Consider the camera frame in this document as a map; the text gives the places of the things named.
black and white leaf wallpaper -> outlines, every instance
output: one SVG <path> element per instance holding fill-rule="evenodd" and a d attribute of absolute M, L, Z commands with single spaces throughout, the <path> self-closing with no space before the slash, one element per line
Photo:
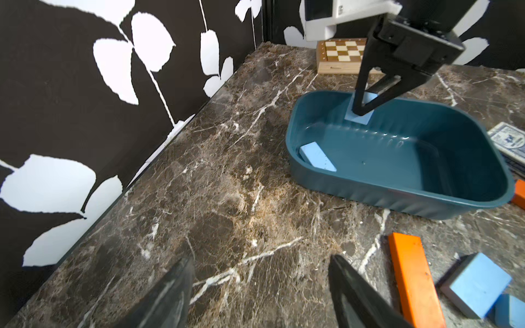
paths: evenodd
<path fill-rule="evenodd" d="M 0 6 L 0 324 L 262 42 L 261 0 Z"/>
<path fill-rule="evenodd" d="M 274 2 L 271 41 L 296 47 L 315 48 L 304 39 L 304 1 Z M 477 0 L 454 31 L 466 46 L 455 64 L 509 70 L 525 69 L 525 12 L 523 0 Z M 339 24 L 335 37 L 366 37 L 374 18 Z"/>

